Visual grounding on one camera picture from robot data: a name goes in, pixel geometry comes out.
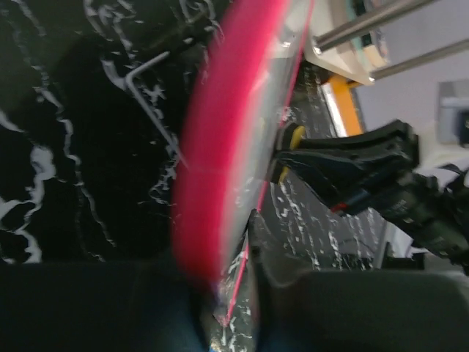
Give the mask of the yellow whiteboard eraser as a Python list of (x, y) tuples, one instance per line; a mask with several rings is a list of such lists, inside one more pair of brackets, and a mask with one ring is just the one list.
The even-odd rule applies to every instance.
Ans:
[(288, 168), (276, 159), (276, 154), (283, 150), (294, 150), (300, 144), (306, 129), (296, 122), (286, 122), (278, 130), (272, 158), (270, 160), (270, 182), (279, 184), (287, 176)]

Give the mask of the pink framed whiteboard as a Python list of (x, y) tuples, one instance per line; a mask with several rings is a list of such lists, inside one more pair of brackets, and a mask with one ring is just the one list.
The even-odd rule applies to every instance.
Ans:
[(215, 298), (229, 321), (243, 267), (245, 232), (260, 208), (277, 134), (308, 39), (312, 1), (235, 1), (196, 79), (172, 186), (171, 247), (179, 267)]

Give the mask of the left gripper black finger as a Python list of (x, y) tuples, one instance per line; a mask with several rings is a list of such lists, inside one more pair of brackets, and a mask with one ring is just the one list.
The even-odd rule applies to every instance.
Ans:
[(310, 351), (310, 273), (284, 253), (259, 211), (251, 211), (247, 230), (256, 350)]

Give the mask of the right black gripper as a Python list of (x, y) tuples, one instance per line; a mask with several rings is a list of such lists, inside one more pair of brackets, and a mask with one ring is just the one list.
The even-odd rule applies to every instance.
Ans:
[(419, 173), (392, 184), (418, 160), (418, 137), (406, 122), (394, 120), (355, 136), (304, 139), (276, 159), (324, 205), (334, 205), (334, 213), (373, 208), (417, 246), (468, 274), (468, 169), (442, 165), (456, 175), (443, 188), (435, 176)]

